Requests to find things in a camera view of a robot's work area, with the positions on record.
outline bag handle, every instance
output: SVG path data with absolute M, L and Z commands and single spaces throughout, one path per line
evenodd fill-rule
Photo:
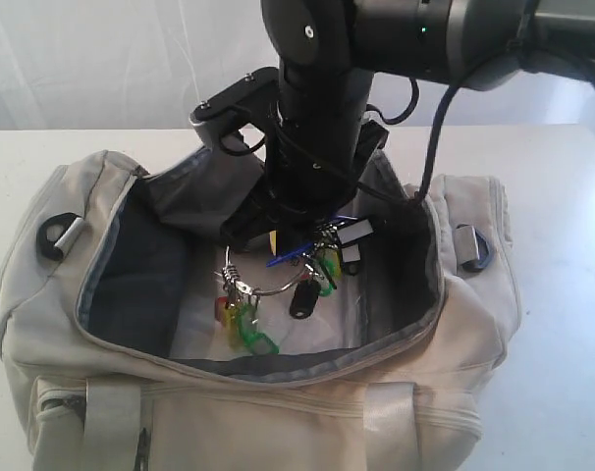
M 87 380 L 81 471 L 135 469 L 140 386 L 112 378 Z
M 367 471 L 421 469 L 414 389 L 414 383 L 375 383 L 367 387 L 363 405 Z

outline green key tag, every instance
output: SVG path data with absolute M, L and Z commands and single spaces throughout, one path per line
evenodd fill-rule
M 277 355 L 278 345 L 262 332 L 258 332 L 256 309 L 251 304 L 244 304 L 237 317 L 239 335 L 245 348 L 253 355 Z

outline zipper pull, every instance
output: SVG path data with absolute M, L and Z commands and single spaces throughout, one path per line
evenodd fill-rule
M 148 471 L 149 470 L 149 433 L 147 429 L 142 429 L 138 436 L 138 450 L 136 452 L 136 463 L 134 471 Z

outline gray bag lining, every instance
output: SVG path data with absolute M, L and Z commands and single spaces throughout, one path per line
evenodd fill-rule
M 191 264 L 208 263 L 203 253 L 217 243 L 221 223 L 260 174 L 253 155 L 234 158 L 202 149 L 169 172 L 138 181 L 87 280 L 80 302 L 83 326 L 101 339 L 168 357 Z M 362 179 L 404 195 L 382 152 L 370 159 Z M 345 368 L 425 331 L 438 315 L 442 294 L 432 218 L 424 214 L 421 230 L 406 232 L 397 208 L 361 192 L 348 210 L 356 216 L 378 214 L 389 223 L 361 244 L 361 347 L 178 362 L 250 381 L 290 382 Z M 213 270 L 208 267 L 209 279 Z

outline bag opening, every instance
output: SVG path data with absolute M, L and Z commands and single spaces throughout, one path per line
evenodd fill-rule
M 415 339 L 434 323 L 443 293 L 429 209 L 409 230 L 400 208 L 360 192 L 344 214 L 375 215 L 387 224 L 359 244 L 358 276 L 343 276 L 307 321 L 289 316 L 292 289 L 263 298 L 259 322 L 280 354 L 252 356 L 230 347 L 214 316 L 215 299 L 223 295 L 219 228 L 260 174 L 253 155 L 236 159 L 202 149 L 164 174 L 138 180 L 88 275 L 82 326 L 102 340 L 204 371 L 280 382 L 343 368 L 393 342 Z M 362 179 L 404 195 L 382 152 L 372 156 Z M 271 256 L 267 240 L 238 256 L 261 286 L 282 281 L 264 268 Z M 286 275 L 291 269 L 281 270 Z

